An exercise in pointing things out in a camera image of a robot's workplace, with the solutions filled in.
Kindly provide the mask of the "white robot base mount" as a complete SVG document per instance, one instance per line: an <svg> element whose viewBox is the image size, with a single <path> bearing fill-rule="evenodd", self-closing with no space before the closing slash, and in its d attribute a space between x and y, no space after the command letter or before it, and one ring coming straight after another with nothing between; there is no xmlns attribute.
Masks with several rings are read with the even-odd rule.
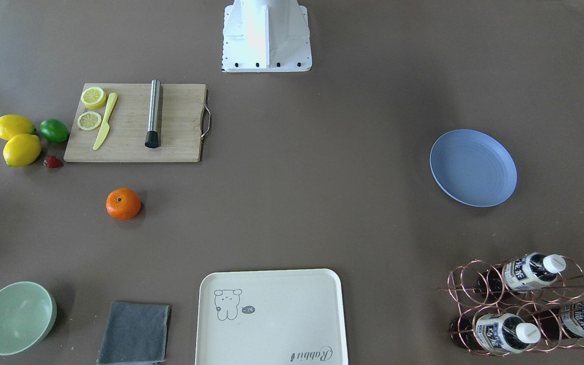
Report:
<svg viewBox="0 0 584 365"><path fill-rule="evenodd" d="M308 9L297 1L234 1L224 9L223 72L305 72Z"/></svg>

